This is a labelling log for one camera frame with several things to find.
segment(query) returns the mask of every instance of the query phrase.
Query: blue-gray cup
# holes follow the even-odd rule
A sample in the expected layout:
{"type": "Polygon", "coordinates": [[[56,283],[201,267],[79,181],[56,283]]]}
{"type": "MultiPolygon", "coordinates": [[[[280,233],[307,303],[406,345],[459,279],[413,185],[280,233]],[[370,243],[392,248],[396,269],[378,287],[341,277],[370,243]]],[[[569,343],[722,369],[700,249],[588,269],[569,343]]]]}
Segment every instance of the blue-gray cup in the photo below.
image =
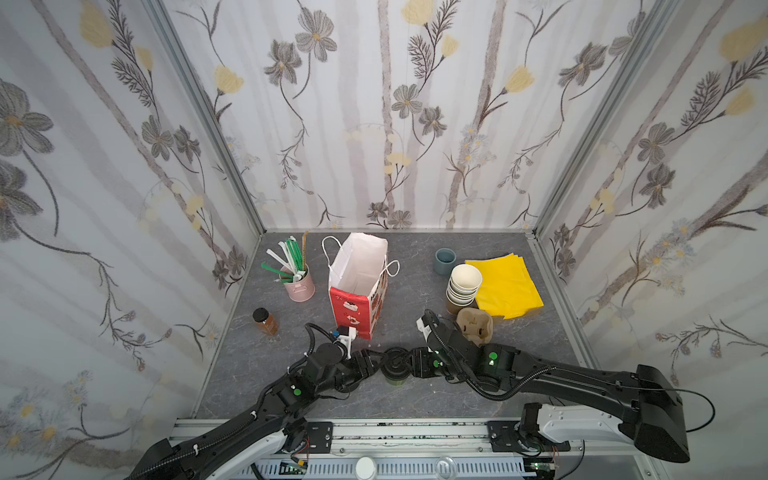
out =
{"type": "Polygon", "coordinates": [[[435,252],[432,269],[439,275],[448,276],[456,266],[456,252],[449,248],[441,248],[435,252]]]}

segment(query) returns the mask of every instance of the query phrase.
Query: stack of yellow napkins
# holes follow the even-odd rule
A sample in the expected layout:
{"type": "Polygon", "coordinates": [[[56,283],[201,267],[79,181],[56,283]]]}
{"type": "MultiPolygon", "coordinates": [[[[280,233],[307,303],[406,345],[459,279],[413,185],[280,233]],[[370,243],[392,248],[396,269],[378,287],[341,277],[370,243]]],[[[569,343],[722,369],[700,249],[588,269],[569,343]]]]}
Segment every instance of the stack of yellow napkins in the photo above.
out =
{"type": "Polygon", "coordinates": [[[506,257],[466,263],[482,273],[476,298],[480,310],[511,319],[544,306],[521,257],[510,253],[506,257]]]}

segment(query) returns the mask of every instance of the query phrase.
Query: table surface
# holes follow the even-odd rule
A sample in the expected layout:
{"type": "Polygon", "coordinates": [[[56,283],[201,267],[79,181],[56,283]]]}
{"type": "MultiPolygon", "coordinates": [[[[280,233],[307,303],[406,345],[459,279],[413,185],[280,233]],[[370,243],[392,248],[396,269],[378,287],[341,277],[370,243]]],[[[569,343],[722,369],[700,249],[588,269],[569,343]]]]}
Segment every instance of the table surface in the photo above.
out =
{"type": "MultiPolygon", "coordinates": [[[[293,235],[300,238],[301,233],[293,235]]],[[[339,233],[336,236],[343,242],[347,235],[339,233]]],[[[376,235],[389,241],[389,258],[399,260],[401,270],[389,279],[372,340],[356,339],[353,349],[370,347],[384,351],[392,346],[411,349],[424,345],[424,337],[415,327],[424,309],[448,315],[445,310],[448,280],[432,270],[435,251],[447,247],[456,252],[459,262],[496,258],[508,253],[523,257],[544,308],[531,318],[496,323],[492,341],[557,362],[577,364],[523,233],[382,232],[376,235]]],[[[275,275],[259,267],[264,260],[274,266],[276,261],[266,254],[266,249],[279,251],[277,242],[288,236],[288,233],[267,233],[262,239],[211,372],[197,413],[199,419],[228,419],[254,404],[263,386],[285,373],[286,367],[306,351],[309,340],[304,323],[317,323],[327,329],[335,326],[328,297],[328,266],[320,246],[324,233],[307,236],[307,263],[316,285],[315,295],[310,300],[304,303],[291,301],[283,285],[274,282],[275,275]],[[251,313],[261,306],[269,310],[280,325],[275,336],[262,333],[251,318],[251,313]]],[[[329,246],[329,253],[335,254],[337,250],[335,244],[333,248],[329,246]]],[[[522,393],[506,402],[493,402],[483,399],[467,385],[450,385],[443,378],[410,377],[403,385],[392,386],[379,373],[362,382],[347,400],[319,400],[310,415],[313,418],[519,416],[526,402],[542,401],[546,402],[546,398],[522,393]]]]}

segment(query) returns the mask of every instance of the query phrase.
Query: pink bucket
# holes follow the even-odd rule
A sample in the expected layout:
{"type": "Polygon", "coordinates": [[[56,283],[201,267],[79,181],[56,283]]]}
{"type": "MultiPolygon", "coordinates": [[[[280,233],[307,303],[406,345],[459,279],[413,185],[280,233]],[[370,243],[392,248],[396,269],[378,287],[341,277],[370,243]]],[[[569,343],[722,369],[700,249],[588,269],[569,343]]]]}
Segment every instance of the pink bucket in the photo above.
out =
{"type": "MultiPolygon", "coordinates": [[[[283,267],[280,271],[290,273],[290,271],[283,267]]],[[[312,295],[315,294],[315,283],[312,281],[312,275],[310,275],[310,266],[306,266],[306,275],[298,282],[284,283],[288,297],[294,302],[306,302],[312,295]]]]}

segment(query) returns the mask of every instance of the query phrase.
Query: black lid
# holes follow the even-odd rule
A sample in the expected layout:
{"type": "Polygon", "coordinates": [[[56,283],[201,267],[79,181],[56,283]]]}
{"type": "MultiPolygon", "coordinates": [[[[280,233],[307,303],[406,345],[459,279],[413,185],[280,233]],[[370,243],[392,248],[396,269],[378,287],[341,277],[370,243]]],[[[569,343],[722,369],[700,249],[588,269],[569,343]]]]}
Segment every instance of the black lid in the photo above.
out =
{"type": "Polygon", "coordinates": [[[253,321],[262,323],[270,317],[270,313],[266,311],[266,308],[257,308],[253,311],[253,321]]]}
{"type": "Polygon", "coordinates": [[[382,366],[382,373],[390,380],[404,380],[411,374],[411,367],[408,365],[408,350],[399,346],[394,346],[387,350],[387,361],[382,366]]]}

